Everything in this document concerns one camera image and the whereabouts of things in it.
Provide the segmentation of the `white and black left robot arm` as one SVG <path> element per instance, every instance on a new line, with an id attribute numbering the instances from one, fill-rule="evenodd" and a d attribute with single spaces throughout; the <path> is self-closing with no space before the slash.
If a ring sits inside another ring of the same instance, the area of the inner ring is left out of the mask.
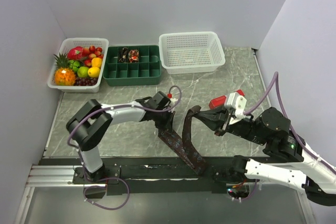
<path id="1" fill-rule="evenodd" d="M 105 166 L 98 145 L 111 125 L 127 122 L 153 121 L 156 127 L 164 128 L 173 117 L 172 109 L 178 99 L 159 91 L 153 97 L 136 99 L 125 104 L 101 104 L 89 100 L 66 124 L 68 145 L 79 153 L 85 178 L 98 183 L 105 178 Z"/>

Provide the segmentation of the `brown floral necktie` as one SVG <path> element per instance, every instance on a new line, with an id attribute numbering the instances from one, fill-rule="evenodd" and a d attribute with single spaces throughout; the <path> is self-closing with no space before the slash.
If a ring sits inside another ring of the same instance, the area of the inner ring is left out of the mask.
<path id="1" fill-rule="evenodd" d="M 182 136 L 173 129 L 175 111 L 169 112 L 167 123 L 158 129 L 158 137 L 164 142 L 196 175 L 202 175 L 206 168 L 205 158 L 197 151 L 192 143 L 192 118 L 200 113 L 201 107 L 196 105 L 188 110 L 183 124 Z"/>

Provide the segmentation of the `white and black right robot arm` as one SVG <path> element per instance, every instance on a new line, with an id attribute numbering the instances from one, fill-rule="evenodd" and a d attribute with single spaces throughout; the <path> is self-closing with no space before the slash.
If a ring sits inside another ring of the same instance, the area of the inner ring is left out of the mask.
<path id="1" fill-rule="evenodd" d="M 235 155 L 224 174 L 230 182 L 256 180 L 271 182 L 304 193 L 319 205 L 335 206 L 335 169 L 330 169 L 302 138 L 290 129 L 291 121 L 276 108 L 266 109 L 256 119 L 233 115 L 232 109 L 216 108 L 196 113 L 215 135 L 225 133 L 264 146 L 263 153 L 273 164 L 264 164 L 250 157 Z"/>

